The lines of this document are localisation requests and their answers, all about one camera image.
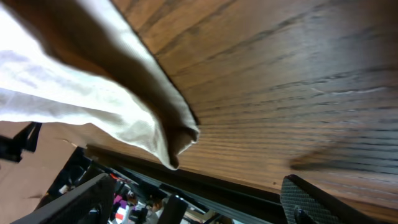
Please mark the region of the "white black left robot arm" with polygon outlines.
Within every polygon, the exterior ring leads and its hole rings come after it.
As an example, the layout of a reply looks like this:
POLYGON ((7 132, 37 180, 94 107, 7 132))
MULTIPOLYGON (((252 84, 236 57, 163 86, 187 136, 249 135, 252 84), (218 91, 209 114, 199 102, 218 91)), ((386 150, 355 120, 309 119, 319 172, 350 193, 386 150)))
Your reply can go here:
POLYGON ((35 152, 42 123, 31 122, 13 138, 1 136, 1 159, 19 163, 22 152, 35 152))

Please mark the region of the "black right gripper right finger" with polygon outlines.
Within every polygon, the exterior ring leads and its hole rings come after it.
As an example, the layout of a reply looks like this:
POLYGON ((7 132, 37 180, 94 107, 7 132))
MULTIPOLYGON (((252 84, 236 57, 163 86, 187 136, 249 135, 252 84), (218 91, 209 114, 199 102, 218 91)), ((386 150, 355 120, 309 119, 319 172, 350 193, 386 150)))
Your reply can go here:
POLYGON ((377 224, 297 175, 283 179, 280 202, 288 224, 377 224))

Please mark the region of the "beige cargo shorts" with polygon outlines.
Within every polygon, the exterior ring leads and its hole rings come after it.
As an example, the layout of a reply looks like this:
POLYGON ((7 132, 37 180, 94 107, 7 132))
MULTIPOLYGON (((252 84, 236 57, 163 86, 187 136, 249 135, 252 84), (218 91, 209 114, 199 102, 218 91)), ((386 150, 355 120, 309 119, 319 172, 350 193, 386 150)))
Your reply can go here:
POLYGON ((1 2, 1 120, 92 124, 172 170, 200 136, 111 1, 1 2))

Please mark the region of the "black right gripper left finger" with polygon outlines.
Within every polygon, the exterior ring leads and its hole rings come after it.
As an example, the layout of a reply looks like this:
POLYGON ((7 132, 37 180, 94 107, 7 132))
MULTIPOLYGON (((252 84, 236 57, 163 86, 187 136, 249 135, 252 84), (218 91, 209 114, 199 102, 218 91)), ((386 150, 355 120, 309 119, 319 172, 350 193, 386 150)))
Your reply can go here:
POLYGON ((109 220, 116 181, 102 173, 12 224, 75 224, 109 220))

